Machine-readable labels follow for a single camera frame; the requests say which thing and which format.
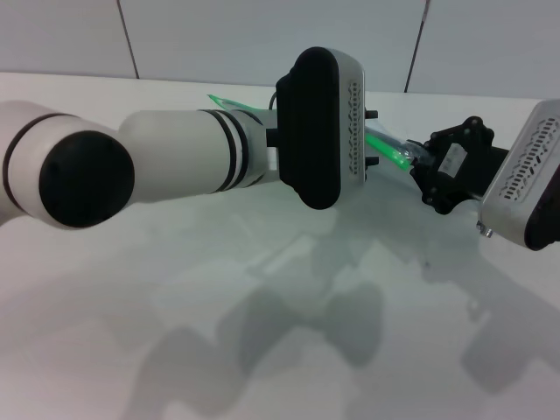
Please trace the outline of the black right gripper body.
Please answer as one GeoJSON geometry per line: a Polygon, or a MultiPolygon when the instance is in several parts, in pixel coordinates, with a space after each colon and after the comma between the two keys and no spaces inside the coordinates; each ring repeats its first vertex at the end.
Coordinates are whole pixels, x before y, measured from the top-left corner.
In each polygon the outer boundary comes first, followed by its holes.
{"type": "Polygon", "coordinates": [[[422,193],[424,204],[439,214],[449,214],[466,200],[481,200],[508,151],[493,146],[494,131],[478,116],[458,126],[430,135],[430,151],[416,161],[424,161],[423,176],[411,176],[422,193]]]}

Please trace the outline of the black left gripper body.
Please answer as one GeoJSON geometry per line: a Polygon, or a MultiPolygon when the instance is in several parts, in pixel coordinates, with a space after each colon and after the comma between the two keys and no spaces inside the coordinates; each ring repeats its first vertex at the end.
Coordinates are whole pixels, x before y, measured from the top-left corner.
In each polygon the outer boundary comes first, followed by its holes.
{"type": "MultiPolygon", "coordinates": [[[[373,120],[378,118],[378,111],[377,110],[366,110],[365,111],[365,120],[373,120]]],[[[367,156],[365,157],[365,165],[378,165],[378,157],[377,156],[367,156]]]]}

